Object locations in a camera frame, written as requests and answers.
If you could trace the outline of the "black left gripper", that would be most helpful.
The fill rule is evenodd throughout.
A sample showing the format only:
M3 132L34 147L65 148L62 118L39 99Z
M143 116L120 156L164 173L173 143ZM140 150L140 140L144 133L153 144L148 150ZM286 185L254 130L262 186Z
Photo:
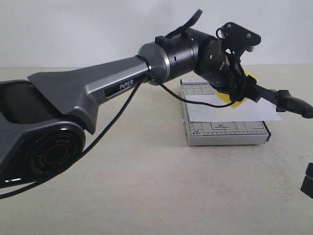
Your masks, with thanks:
M258 102L261 93L256 89L256 79L247 75L235 56L228 56L228 61L222 68L226 75L226 85L220 88L220 93L228 96L230 103L239 103L245 99Z

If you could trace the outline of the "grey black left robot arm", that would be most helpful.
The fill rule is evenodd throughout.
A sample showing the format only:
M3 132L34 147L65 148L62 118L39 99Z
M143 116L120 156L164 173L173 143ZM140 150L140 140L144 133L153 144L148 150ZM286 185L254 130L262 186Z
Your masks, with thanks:
M178 28L144 44L138 54L91 67L38 72L0 84L0 186L41 184L67 170L88 151L101 104L143 83L161 85L195 72L232 102L253 80L241 55L260 35L227 23L209 35Z

